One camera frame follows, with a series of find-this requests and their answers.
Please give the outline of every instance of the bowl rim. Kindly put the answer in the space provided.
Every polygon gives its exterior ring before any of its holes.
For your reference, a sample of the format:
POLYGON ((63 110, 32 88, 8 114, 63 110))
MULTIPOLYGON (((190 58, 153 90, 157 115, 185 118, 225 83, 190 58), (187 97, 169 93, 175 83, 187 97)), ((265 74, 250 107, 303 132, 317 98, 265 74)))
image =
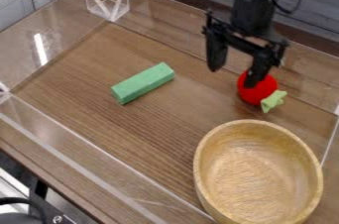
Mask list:
POLYGON ((282 131, 285 134, 287 134, 291 139, 298 143, 298 145, 302 147, 302 149, 305 150, 306 154, 310 156, 311 162, 313 162, 313 166, 315 169, 315 174, 317 174, 317 190, 314 192, 314 196, 311 198, 311 201, 307 205, 307 207, 305 209, 302 209, 302 211, 298 213, 298 215, 295 216, 295 218, 287 222, 285 222, 283 224, 297 224, 301 223, 302 221, 305 221, 305 219, 310 216, 310 214, 313 213, 313 211, 315 210, 321 198, 322 198, 322 194, 323 194, 323 171, 322 171, 322 166, 319 163, 318 158, 315 157, 315 154, 313 152, 313 150, 310 149, 310 147, 306 145, 306 143, 301 140, 301 138, 291 132, 289 131, 286 128, 281 127, 279 125, 262 121, 262 120, 255 120, 255 119, 243 119, 243 120, 237 120, 229 123, 222 124, 221 126, 218 126, 215 129, 213 129, 213 131, 210 131, 210 133, 205 136, 202 142, 199 143, 198 149, 197 149, 197 153, 195 153, 195 158, 194 158, 194 177, 195 177, 195 185, 197 185, 197 190, 201 191, 202 196, 205 197, 205 199, 207 200, 209 204, 214 207, 214 209, 225 216, 227 217, 230 220, 233 220, 237 223, 241 224, 258 224, 257 222, 245 220, 239 217, 237 217, 231 212, 222 212, 218 205, 215 204, 214 200, 211 200, 210 197, 210 193, 207 192, 207 189, 203 185, 202 182, 202 177, 201 177, 201 169, 199 169, 199 162, 201 162, 201 157, 202 157, 202 153, 203 150, 207 146, 207 143, 210 142, 211 136, 214 134, 217 134, 217 132, 219 132, 221 130, 223 130, 225 128, 238 125, 238 124, 245 124, 245 123, 253 123, 253 124, 261 124, 261 125, 266 125, 279 131, 282 131))

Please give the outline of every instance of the green rectangular block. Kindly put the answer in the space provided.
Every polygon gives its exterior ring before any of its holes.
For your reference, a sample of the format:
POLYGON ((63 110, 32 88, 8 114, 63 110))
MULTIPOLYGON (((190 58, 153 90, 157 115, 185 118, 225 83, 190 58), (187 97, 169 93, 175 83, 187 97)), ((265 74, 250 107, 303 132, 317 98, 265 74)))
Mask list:
POLYGON ((126 104, 167 83, 174 77, 174 69, 165 62, 161 62, 114 85, 111 87, 113 95, 121 104, 126 104))

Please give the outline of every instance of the red object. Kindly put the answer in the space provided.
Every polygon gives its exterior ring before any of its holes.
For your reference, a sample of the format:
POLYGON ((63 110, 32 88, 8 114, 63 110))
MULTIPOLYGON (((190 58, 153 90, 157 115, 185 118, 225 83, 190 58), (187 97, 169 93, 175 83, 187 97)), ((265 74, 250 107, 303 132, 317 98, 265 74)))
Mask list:
POLYGON ((239 95, 242 99, 251 105, 261 105, 261 101, 266 99, 278 89, 278 83, 271 75, 267 75, 254 88, 246 88, 245 83, 249 72, 246 71, 239 77, 239 95))

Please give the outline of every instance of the wooden bowl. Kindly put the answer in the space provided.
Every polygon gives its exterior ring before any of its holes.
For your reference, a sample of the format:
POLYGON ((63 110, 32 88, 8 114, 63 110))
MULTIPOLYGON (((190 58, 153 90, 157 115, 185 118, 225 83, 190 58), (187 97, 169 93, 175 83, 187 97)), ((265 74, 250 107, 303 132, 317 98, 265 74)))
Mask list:
POLYGON ((227 123, 195 155, 201 201, 219 223, 299 224, 323 192, 319 161, 302 140, 258 120, 227 123))

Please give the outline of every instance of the wooden table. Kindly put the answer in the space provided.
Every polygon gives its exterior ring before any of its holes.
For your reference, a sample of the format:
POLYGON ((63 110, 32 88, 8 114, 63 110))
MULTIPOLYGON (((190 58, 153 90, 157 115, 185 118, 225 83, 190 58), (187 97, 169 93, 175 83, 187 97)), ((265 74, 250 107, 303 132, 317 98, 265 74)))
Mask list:
MULTIPOLYGON (((194 187, 194 154, 205 135, 229 121, 255 118, 279 124, 305 140, 322 159, 337 122, 333 109, 339 98, 338 58, 302 45, 291 46, 285 68, 274 72, 291 94, 286 104, 263 115, 239 99, 238 75, 230 71, 243 70, 249 66, 249 58, 233 51, 229 69, 218 73, 207 70, 201 34, 205 14, 201 10, 169 0, 131 0, 135 6, 115 25, 90 16, 85 7, 75 7, 72 1, 83 0, 55 2, 2 34, 0 44, 10 47, 14 33, 28 33, 36 28, 32 26, 40 26, 38 29, 46 33, 44 26, 51 24, 51 19, 58 19, 56 15, 72 19, 67 24, 58 23, 63 25, 59 33, 68 36, 68 40, 74 38, 64 43, 60 37, 59 45, 71 47, 12 89, 12 93, 78 135, 62 130, 60 124, 48 120, 40 112, 15 103, 22 114, 20 124, 31 128, 32 133, 19 132, 14 124, 2 119, 0 146, 99 222, 154 223, 153 218, 145 217, 138 207, 131 209, 129 203, 147 205, 151 211, 159 212, 159 216, 174 215, 179 211, 166 205, 158 209, 153 202, 169 200, 169 205, 175 202, 179 208, 182 205, 181 200, 175 201, 161 193, 150 183, 149 195, 145 195, 137 191, 139 180, 133 180, 131 184, 137 185, 131 186, 129 180, 119 180, 119 174, 126 174, 129 168, 123 169, 111 156, 194 207, 202 208, 194 187), (78 43, 81 32, 97 25, 78 43), (110 87, 161 61, 175 69, 175 80, 121 106, 111 97, 110 87), (114 190, 117 187, 131 191, 135 200, 123 200, 114 190), (151 197, 153 201, 145 202, 139 197, 151 197)), ((51 43, 50 51, 56 54, 59 49, 54 47, 51 43)), ((11 49, 14 56, 0 57, 0 61, 20 59, 22 54, 11 49)), ((15 62, 11 66, 7 66, 8 82, 16 80, 14 71, 23 68, 15 62)), ((0 112, 6 113, 10 109, 4 106, 0 112)), ((339 162, 337 142, 325 166, 326 193, 307 221, 310 224, 331 224, 339 220, 338 188, 334 185, 339 176, 335 168, 339 162)), ((187 220, 181 222, 174 219, 170 223, 187 223, 187 220)))

